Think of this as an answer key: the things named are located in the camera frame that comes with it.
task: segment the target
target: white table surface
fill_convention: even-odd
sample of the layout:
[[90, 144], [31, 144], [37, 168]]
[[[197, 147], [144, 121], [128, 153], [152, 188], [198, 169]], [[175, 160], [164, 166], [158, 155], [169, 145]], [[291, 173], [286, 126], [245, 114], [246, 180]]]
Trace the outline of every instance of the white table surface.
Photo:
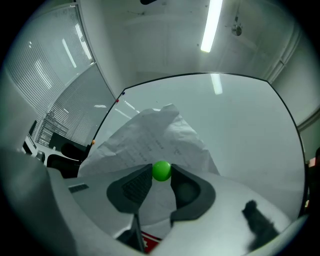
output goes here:
[[255, 239], [242, 210], [250, 200], [281, 233], [290, 219], [250, 188], [213, 173], [197, 173], [214, 187], [213, 206], [196, 221], [178, 221], [151, 255], [245, 255]]
[[128, 88], [109, 111], [89, 154], [139, 111], [168, 104], [198, 133], [221, 176], [248, 186], [292, 221], [298, 217], [303, 149], [288, 110], [262, 80], [204, 73]]

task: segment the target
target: white wall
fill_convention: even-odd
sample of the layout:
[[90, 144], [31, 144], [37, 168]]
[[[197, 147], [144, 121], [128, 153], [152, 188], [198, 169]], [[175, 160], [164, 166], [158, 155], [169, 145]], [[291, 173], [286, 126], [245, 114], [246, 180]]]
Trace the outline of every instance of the white wall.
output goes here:
[[35, 109], [3, 69], [0, 72], [0, 148], [21, 149], [36, 118]]
[[119, 65], [111, 43], [111, 36], [106, 26], [106, 14], [101, 0], [79, 0], [82, 23], [86, 30], [91, 50], [100, 71], [111, 89], [118, 97], [129, 85], [126, 83], [126, 69]]
[[320, 65], [305, 35], [272, 84], [289, 108], [297, 125], [320, 108]]
[[134, 86], [137, 84], [137, 70], [129, 45], [128, 30], [123, 26], [123, 21], [119, 20], [118, 15], [115, 15], [113, 10], [108, 8], [109, 2], [103, 1], [103, 3], [105, 27], [108, 30], [110, 45], [115, 56], [115, 61], [120, 68], [119, 71], [124, 81], [124, 87]]

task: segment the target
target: glass panel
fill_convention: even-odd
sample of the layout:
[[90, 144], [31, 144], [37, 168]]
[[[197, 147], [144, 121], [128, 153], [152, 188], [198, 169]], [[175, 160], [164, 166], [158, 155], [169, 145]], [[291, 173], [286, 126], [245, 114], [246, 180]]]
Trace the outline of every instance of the glass panel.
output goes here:
[[[84, 146], [90, 144], [114, 100], [97, 65], [93, 65], [56, 100], [42, 123], [36, 141], [44, 145], [42, 130], [47, 128], [48, 120], [54, 120], [56, 125], [52, 132]], [[65, 128], [60, 130], [66, 132], [58, 132], [59, 127]], [[46, 138], [49, 144], [51, 136]]]
[[78, 7], [72, 5], [31, 19], [12, 45], [5, 67], [35, 107], [38, 124], [65, 86], [93, 62]]

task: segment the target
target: white paper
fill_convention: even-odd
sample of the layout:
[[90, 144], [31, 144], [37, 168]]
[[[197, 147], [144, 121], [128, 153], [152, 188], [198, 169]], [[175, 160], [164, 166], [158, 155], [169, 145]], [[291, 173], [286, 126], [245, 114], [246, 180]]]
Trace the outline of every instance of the white paper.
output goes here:
[[[134, 116], [83, 161], [78, 177], [116, 172], [161, 160], [196, 172], [219, 174], [204, 143], [178, 109], [170, 104], [161, 110], [150, 108]], [[139, 209], [141, 229], [164, 238], [170, 231], [170, 213], [175, 210], [176, 199], [170, 179], [164, 182], [153, 179]]]

